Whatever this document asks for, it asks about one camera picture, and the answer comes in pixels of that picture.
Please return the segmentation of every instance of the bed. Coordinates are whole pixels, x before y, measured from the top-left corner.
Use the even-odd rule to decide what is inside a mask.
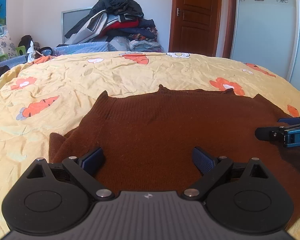
[[[9,231],[1,202],[36,157],[48,160],[50,133],[75,128],[104,90],[127,97],[155,92],[160,84],[261,94],[287,114],[300,115],[300,92],[290,83],[261,66],[225,58],[116,51],[15,66],[0,78],[0,237]],[[300,240],[300,219],[288,232]]]

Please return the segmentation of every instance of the pillow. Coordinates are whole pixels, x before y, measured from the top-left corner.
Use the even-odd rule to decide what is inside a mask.
[[[8,32],[0,35],[0,55],[7,54],[8,58],[18,57],[16,47],[11,41],[11,37]]]

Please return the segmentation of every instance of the wooden door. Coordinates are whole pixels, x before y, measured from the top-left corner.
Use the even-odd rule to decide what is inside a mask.
[[[169,51],[215,56],[221,0],[173,0]]]

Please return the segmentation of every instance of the metal pin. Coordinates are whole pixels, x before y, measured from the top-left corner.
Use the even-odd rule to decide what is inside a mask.
[[[105,189],[97,190],[97,192],[96,192],[96,195],[98,197],[110,197],[111,194],[112,194],[111,190],[106,189],[106,188]]]
[[[188,197],[196,197],[199,195],[199,193],[200,192],[195,188],[188,188],[183,192],[183,194],[185,194]]]

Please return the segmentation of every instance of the brown knit garment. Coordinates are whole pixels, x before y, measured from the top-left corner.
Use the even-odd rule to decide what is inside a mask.
[[[50,135],[49,159],[61,162],[100,146],[106,162],[96,179],[114,192],[183,191],[200,178],[191,153],[200,146],[234,162],[260,158],[294,202],[290,225],[300,217],[300,147],[285,149],[259,141],[257,127],[277,126],[289,117],[256,95],[232,89],[173,91],[159,86],[151,94],[111,98],[104,91],[80,125]]]

